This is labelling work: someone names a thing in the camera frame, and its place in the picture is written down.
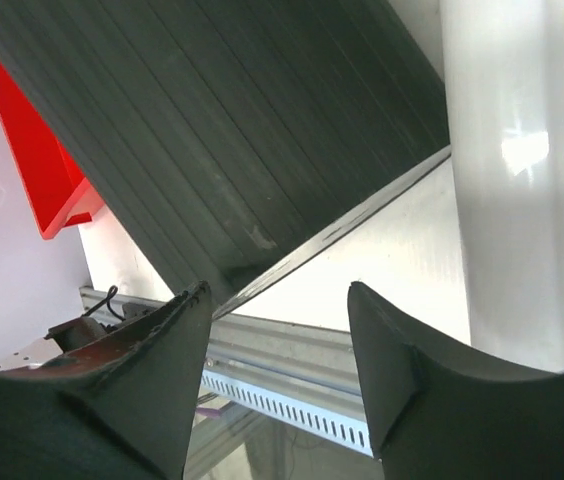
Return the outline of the black plastic bucket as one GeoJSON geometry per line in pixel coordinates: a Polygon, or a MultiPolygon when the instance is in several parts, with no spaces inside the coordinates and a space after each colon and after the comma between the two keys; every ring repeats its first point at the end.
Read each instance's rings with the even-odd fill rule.
{"type": "Polygon", "coordinates": [[[0,1],[0,63],[169,288],[215,305],[449,142],[385,1],[0,1]]]}

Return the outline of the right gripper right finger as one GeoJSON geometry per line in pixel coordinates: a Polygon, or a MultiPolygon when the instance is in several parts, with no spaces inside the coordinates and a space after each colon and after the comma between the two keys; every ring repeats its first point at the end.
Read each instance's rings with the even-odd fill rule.
{"type": "Polygon", "coordinates": [[[373,456],[388,479],[564,479],[564,372],[516,364],[347,295],[373,456]]]}

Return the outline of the white plastic tub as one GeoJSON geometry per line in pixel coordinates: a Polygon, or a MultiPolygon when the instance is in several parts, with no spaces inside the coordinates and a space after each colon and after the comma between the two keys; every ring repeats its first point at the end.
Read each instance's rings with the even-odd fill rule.
{"type": "Polygon", "coordinates": [[[471,342],[564,370],[564,1],[440,11],[471,342]]]}

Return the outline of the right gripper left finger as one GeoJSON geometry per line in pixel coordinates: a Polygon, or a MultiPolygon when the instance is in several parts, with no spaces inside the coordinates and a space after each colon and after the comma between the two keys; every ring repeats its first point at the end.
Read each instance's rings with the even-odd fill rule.
{"type": "Polygon", "coordinates": [[[0,373],[0,479],[179,479],[212,323],[198,282],[42,366],[0,373]]]}

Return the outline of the red plastic tray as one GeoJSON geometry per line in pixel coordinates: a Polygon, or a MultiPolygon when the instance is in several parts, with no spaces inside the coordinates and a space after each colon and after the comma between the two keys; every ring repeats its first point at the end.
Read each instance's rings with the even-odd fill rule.
{"type": "Polygon", "coordinates": [[[41,237],[92,221],[104,201],[1,63],[0,121],[41,237]]]}

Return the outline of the aluminium mounting rail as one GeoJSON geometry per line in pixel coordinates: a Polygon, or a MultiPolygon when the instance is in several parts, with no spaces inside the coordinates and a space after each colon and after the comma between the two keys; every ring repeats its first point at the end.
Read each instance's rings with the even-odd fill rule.
{"type": "Polygon", "coordinates": [[[205,369],[364,417],[346,332],[227,314],[213,321],[205,369]]]}

